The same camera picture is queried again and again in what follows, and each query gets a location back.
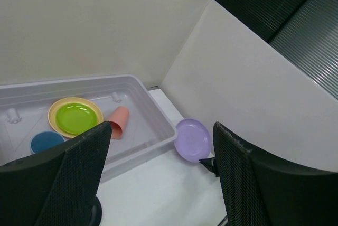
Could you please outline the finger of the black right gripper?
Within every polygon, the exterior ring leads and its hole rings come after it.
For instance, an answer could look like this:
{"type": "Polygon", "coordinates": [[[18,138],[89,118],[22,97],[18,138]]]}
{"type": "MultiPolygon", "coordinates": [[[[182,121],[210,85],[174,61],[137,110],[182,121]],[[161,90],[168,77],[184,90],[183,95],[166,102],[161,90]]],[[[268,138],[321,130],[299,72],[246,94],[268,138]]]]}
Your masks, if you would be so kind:
{"type": "Polygon", "coordinates": [[[209,172],[213,173],[215,177],[219,177],[219,171],[215,157],[200,159],[199,163],[203,165],[209,172]]]}

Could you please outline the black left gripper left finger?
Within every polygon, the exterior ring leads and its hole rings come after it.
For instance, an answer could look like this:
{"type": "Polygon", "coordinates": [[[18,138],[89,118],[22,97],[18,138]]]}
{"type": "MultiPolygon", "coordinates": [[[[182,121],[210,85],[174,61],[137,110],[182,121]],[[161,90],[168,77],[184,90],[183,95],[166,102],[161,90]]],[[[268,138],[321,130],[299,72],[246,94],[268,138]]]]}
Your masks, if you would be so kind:
{"type": "Polygon", "coordinates": [[[1,166],[1,225],[88,225],[112,129],[104,121],[1,166]]]}

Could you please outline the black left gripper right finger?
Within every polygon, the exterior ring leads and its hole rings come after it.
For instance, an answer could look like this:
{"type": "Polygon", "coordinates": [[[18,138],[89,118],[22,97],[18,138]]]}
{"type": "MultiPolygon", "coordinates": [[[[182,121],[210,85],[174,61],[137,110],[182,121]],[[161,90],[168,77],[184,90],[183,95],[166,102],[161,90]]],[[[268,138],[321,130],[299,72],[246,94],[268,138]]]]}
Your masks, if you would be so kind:
{"type": "Polygon", "coordinates": [[[337,225],[337,173],[293,163],[213,126],[228,225],[337,225]]]}

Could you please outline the purple plastic plate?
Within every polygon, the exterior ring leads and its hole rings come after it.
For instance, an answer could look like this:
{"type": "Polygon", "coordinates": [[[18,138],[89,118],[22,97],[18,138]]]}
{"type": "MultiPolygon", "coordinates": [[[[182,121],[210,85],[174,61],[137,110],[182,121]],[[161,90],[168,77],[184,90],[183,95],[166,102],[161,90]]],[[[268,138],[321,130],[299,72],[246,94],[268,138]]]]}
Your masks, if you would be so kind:
{"type": "Polygon", "coordinates": [[[212,140],[207,128],[198,120],[183,119],[177,125],[174,146],[178,154],[191,163],[206,159],[211,153],[212,140]]]}

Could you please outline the black glossy plate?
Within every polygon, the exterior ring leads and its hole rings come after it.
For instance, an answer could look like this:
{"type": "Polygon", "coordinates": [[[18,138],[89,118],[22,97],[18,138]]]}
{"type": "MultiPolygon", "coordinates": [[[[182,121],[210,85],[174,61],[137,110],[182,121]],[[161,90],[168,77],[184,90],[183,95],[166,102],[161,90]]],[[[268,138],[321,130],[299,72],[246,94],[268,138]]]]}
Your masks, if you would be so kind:
{"type": "Polygon", "coordinates": [[[102,206],[99,199],[95,197],[91,211],[90,222],[88,226],[100,226],[101,219],[102,219],[102,206]]]}

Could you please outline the blue plastic cup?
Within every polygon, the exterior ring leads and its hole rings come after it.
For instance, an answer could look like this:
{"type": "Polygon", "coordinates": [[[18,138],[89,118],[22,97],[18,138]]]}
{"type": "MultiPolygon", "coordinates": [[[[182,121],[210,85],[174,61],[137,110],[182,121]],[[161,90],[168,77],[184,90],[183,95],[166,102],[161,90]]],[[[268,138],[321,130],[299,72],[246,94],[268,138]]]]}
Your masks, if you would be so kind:
{"type": "Polygon", "coordinates": [[[30,142],[31,154],[40,153],[50,149],[56,145],[62,144],[65,141],[62,135],[53,131],[43,131],[36,134],[30,142]]]}

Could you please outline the green plastic plate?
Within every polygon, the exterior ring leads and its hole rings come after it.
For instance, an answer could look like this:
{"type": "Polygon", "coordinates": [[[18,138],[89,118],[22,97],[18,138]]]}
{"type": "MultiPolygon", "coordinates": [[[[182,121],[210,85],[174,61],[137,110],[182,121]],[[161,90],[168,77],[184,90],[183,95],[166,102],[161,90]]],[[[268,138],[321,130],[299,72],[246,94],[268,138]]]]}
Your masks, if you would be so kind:
{"type": "Polygon", "coordinates": [[[98,117],[89,106],[74,102],[59,107],[55,121],[64,132],[78,135],[96,126],[98,117]]]}

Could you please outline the orange plastic plate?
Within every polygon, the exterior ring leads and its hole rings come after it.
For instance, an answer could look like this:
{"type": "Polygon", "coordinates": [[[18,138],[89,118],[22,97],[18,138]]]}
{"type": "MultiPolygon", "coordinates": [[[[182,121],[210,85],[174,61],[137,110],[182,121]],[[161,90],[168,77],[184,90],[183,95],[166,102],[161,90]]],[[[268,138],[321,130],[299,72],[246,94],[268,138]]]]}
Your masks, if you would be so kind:
{"type": "Polygon", "coordinates": [[[84,104],[86,106],[89,106],[91,109],[93,109],[94,112],[96,113],[97,117],[98,117],[98,124],[103,122],[103,120],[104,120],[103,114],[102,114],[101,110],[99,109],[99,107],[97,105],[95,105],[93,102],[91,102],[87,99],[79,98],[79,97],[67,97],[67,98],[60,99],[60,100],[56,101],[50,107],[50,109],[48,111],[48,121],[49,121],[50,126],[57,133],[61,134],[62,136],[66,137],[66,138],[74,138],[77,135],[68,134],[68,133],[64,132],[61,128],[59,128],[59,126],[57,125],[57,123],[55,121],[55,113],[56,113],[57,109],[59,107],[61,107],[62,105],[65,105],[67,103],[74,103],[74,102],[84,104]]]}

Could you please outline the pink plastic cup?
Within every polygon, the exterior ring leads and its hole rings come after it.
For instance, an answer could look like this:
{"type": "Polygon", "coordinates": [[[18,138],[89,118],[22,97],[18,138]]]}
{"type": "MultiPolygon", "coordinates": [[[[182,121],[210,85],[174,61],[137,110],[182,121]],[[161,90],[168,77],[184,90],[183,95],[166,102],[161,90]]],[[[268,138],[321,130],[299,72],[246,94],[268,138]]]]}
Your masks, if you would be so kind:
{"type": "Polygon", "coordinates": [[[124,134],[124,130],[129,120],[129,109],[124,106],[117,107],[107,118],[109,121],[112,133],[112,139],[120,139],[124,134]]]}

